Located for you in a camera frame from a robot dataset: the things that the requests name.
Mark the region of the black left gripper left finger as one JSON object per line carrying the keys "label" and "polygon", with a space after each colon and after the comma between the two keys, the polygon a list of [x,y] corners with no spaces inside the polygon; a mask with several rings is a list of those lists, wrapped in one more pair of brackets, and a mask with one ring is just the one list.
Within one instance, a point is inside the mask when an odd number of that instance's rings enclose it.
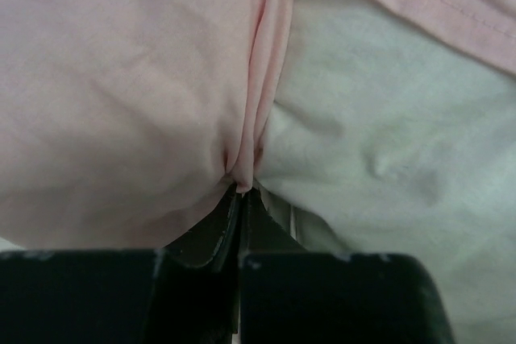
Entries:
{"label": "black left gripper left finger", "polygon": [[241,197],[164,248],[1,255],[4,343],[229,343]]}

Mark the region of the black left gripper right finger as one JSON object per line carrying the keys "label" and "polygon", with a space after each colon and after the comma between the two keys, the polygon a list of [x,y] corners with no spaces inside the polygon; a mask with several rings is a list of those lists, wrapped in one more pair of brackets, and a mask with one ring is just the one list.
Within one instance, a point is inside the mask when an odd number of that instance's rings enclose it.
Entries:
{"label": "black left gripper right finger", "polygon": [[244,343],[452,343],[435,283],[408,255],[304,249],[243,198],[240,339]]}

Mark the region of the white pillow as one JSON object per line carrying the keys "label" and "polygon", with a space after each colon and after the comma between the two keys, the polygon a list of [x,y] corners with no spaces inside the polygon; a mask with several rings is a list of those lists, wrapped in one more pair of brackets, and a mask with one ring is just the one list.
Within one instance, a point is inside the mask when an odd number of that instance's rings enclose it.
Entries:
{"label": "white pillow", "polygon": [[458,342],[514,342],[514,77],[373,0],[294,0],[258,181],[311,249],[417,257]]}

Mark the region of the purple Elsa print pillowcase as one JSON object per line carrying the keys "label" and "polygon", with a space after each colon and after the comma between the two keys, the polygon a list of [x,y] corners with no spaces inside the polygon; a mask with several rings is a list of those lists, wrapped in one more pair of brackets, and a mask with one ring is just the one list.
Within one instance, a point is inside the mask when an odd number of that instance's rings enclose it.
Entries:
{"label": "purple Elsa print pillowcase", "polygon": [[[515,0],[373,0],[515,70]],[[264,159],[294,0],[1,0],[1,236],[159,247]]]}

